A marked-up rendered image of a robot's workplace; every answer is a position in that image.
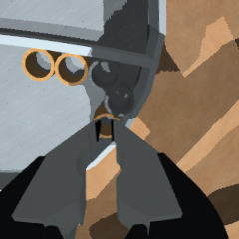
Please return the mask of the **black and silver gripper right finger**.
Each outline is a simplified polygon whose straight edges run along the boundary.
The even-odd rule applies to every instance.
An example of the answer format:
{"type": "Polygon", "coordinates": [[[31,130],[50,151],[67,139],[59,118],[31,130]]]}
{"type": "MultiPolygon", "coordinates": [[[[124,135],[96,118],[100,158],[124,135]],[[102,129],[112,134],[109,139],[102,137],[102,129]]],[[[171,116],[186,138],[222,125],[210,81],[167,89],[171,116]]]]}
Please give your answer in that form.
{"type": "Polygon", "coordinates": [[[117,119],[111,128],[122,169],[116,178],[120,223],[129,230],[144,224],[151,239],[229,239],[208,197],[168,156],[117,119]]]}

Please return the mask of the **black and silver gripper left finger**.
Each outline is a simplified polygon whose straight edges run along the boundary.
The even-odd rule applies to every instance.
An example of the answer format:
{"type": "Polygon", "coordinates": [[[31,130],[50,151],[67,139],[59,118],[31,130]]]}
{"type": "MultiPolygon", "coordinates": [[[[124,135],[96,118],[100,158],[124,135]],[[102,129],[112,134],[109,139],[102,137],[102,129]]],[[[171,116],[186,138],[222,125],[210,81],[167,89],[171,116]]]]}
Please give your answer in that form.
{"type": "Polygon", "coordinates": [[[95,119],[38,156],[0,191],[0,239],[42,239],[46,226],[57,226],[64,239],[75,239],[86,211],[90,148],[100,130],[101,121],[95,119]]]}

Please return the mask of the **bronze bushing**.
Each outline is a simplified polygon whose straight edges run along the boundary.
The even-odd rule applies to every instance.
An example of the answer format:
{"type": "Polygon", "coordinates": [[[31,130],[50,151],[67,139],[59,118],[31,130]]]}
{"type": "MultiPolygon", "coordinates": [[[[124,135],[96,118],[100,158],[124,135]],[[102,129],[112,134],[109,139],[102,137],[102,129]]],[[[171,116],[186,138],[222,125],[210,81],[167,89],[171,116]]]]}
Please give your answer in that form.
{"type": "Polygon", "coordinates": [[[44,49],[37,49],[32,48],[27,50],[27,52],[23,55],[22,59],[22,68],[25,72],[25,74],[35,80],[35,81],[45,81],[51,78],[55,73],[55,63],[57,59],[60,57],[59,52],[51,51],[51,50],[44,50],[44,49]],[[51,71],[50,72],[44,72],[40,70],[36,64],[35,57],[38,52],[40,51],[44,53],[51,62],[51,71]]]}
{"type": "Polygon", "coordinates": [[[79,85],[81,82],[83,82],[88,75],[88,70],[91,65],[90,58],[88,56],[83,55],[77,55],[77,54],[71,54],[71,53],[64,53],[62,54],[55,63],[55,73],[57,78],[64,84],[69,86],[75,86],[79,85]],[[70,75],[66,69],[65,69],[65,59],[67,56],[74,56],[81,60],[81,62],[84,64],[85,72],[84,75],[81,76],[72,76],[70,75]]]}
{"type": "MultiPolygon", "coordinates": [[[[109,113],[105,107],[105,105],[99,106],[94,113],[93,120],[97,120],[101,117],[111,117],[120,122],[120,116],[114,116],[111,113],[109,113]]],[[[112,138],[111,136],[111,126],[110,125],[104,125],[102,124],[101,126],[101,133],[100,133],[101,138],[112,138]]]]}

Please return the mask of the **grey metal bushing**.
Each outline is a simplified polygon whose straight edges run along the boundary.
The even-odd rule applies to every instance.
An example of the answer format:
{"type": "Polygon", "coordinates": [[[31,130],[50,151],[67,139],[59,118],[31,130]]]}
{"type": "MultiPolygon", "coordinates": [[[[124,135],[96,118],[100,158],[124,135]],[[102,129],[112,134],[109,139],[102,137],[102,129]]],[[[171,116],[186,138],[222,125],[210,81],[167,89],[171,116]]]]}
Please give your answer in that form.
{"type": "Polygon", "coordinates": [[[109,91],[114,89],[120,82],[120,65],[116,61],[107,60],[107,59],[101,59],[101,58],[95,58],[93,62],[91,63],[89,70],[88,70],[88,79],[91,83],[91,85],[100,91],[109,91]],[[94,74],[94,66],[100,62],[108,62],[111,63],[114,67],[116,67],[118,75],[116,75],[112,80],[110,81],[101,81],[99,80],[96,75],[94,74]]]}
{"type": "Polygon", "coordinates": [[[119,81],[119,84],[112,90],[105,92],[105,107],[109,113],[111,113],[114,116],[125,116],[129,114],[135,105],[135,97],[132,91],[132,88],[127,82],[119,81]],[[109,95],[115,91],[125,91],[128,94],[130,94],[129,99],[120,105],[114,104],[110,101],[109,95]]]}

